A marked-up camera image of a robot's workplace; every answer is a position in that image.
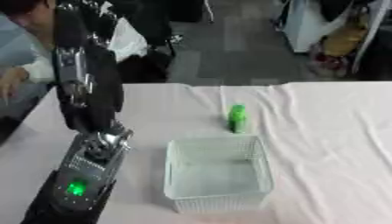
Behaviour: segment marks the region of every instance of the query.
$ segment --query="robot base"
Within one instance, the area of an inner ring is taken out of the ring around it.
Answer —
[[[37,197],[29,206],[21,224],[95,224],[98,221],[103,208],[106,206],[116,182],[108,188],[101,197],[101,200],[98,201],[97,205],[93,207],[91,211],[83,213],[62,213],[50,203],[51,193],[57,174],[57,171],[51,173],[39,190]]]

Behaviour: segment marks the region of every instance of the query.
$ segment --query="person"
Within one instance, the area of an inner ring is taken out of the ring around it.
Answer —
[[[110,3],[106,2],[101,12]],[[56,0],[1,0],[0,12],[10,21],[24,28],[36,40],[31,46],[35,60],[31,64],[9,67],[0,78],[0,96],[6,101],[24,81],[51,82],[54,80],[50,52],[54,48],[54,9]],[[131,55],[147,54],[147,42],[125,18],[118,20],[108,49],[115,52],[117,62]]]

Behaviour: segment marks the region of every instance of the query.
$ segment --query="person's arm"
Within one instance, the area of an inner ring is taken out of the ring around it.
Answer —
[[[49,57],[45,56],[44,50],[39,50],[38,45],[31,45],[34,61],[31,64],[14,66],[4,71],[0,77],[0,97],[8,102],[18,90],[20,84],[26,80],[35,83],[51,82],[54,80],[54,72]]]
[[[28,73],[28,79],[35,83],[54,81],[54,72],[51,60],[37,45],[31,45],[35,60],[31,64],[23,65],[22,68]]]

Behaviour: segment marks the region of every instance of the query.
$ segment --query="plastic container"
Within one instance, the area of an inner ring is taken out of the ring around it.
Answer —
[[[169,143],[164,193],[179,213],[257,210],[273,188],[257,136],[230,136]]]

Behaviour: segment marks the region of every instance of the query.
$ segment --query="white tablecloth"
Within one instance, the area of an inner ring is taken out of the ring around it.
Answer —
[[[130,85],[120,120],[135,131],[101,224],[390,224],[392,83],[276,87]],[[163,197],[165,146],[230,135],[224,115],[245,104],[268,146],[275,189],[260,212],[191,217]],[[0,150],[0,222],[19,223],[74,133],[49,94]]]

